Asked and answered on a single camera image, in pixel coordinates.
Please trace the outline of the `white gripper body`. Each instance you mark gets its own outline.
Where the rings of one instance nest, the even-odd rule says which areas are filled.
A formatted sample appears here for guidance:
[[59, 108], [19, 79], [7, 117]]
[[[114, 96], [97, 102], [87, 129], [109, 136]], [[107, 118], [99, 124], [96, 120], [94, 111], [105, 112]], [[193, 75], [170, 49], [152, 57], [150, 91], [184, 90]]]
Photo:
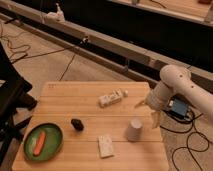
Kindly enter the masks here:
[[146, 99], [145, 103], [152, 109], [160, 111], [164, 109], [171, 97], [174, 95], [173, 90], [165, 83], [160, 81], [154, 89], [152, 89]]

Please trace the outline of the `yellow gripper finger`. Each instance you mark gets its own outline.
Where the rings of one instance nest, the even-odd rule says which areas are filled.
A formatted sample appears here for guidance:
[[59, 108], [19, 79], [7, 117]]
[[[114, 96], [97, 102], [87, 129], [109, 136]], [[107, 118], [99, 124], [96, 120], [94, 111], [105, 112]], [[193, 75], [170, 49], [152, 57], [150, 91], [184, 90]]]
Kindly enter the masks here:
[[140, 101], [139, 103], [137, 103], [137, 104], [134, 106], [134, 108], [139, 108], [139, 107], [142, 107], [142, 106], [145, 106], [145, 105], [146, 105], [145, 100], [142, 100], [142, 101]]
[[160, 126], [160, 122], [161, 122], [161, 112], [160, 111], [155, 111], [151, 114], [152, 116], [152, 128], [155, 129], [157, 127]]

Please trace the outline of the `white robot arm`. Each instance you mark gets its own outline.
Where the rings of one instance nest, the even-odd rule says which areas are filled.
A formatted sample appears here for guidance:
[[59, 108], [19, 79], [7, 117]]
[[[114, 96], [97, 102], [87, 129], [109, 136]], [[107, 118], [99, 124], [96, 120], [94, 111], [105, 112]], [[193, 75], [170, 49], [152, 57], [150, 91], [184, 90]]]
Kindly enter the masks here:
[[213, 124], [213, 94], [195, 84], [187, 68], [165, 65], [160, 70], [160, 78], [146, 98], [137, 104], [137, 107], [147, 105], [152, 110], [153, 129], [160, 125], [161, 110], [166, 108], [170, 99], [176, 94], [183, 95]]

